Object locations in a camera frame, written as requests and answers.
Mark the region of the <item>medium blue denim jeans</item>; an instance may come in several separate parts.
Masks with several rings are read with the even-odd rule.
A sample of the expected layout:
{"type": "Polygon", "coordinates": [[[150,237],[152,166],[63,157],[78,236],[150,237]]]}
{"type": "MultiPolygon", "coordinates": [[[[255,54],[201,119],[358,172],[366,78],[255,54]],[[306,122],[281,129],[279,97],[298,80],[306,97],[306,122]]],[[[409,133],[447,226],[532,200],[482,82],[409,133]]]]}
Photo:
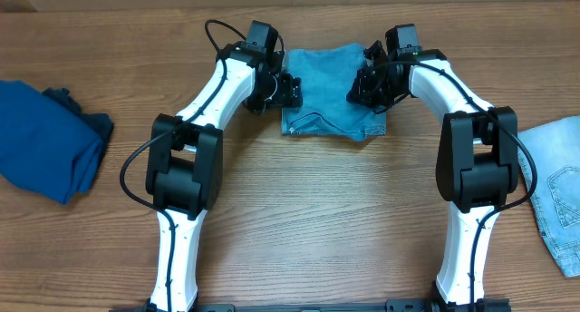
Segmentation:
{"type": "Polygon", "coordinates": [[[282,133],[343,136],[354,141],[385,134],[384,114],[346,99],[358,70],[365,65],[363,46],[357,43],[328,50],[289,51],[286,70],[301,80],[303,104],[282,110],[282,133]]]}

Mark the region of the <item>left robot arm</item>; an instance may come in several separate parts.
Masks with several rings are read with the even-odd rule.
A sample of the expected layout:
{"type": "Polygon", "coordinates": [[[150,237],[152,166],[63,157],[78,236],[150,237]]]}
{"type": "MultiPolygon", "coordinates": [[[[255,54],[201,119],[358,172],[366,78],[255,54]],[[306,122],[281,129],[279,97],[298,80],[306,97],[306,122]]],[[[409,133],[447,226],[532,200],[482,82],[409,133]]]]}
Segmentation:
{"type": "Polygon", "coordinates": [[[217,49],[215,71],[193,102],[154,121],[145,187],[159,221],[159,259],[146,310],[195,310],[200,232],[221,188],[227,124],[239,106],[261,114],[303,103],[284,58],[277,30],[254,21],[241,41],[217,49]]]}

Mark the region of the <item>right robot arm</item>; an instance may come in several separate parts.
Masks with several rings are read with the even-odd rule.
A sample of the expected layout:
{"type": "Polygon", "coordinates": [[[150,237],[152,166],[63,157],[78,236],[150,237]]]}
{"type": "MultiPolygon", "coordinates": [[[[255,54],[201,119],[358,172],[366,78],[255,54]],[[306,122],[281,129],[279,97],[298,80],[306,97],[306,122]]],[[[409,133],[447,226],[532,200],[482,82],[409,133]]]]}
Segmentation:
{"type": "Polygon", "coordinates": [[[425,50],[414,24],[396,25],[364,49],[346,99],[387,112],[404,98],[422,100],[441,123],[436,183],[447,201],[444,257],[427,311],[509,311],[487,298],[483,273],[491,231],[517,186],[517,116],[480,99],[438,49],[425,50]]]}

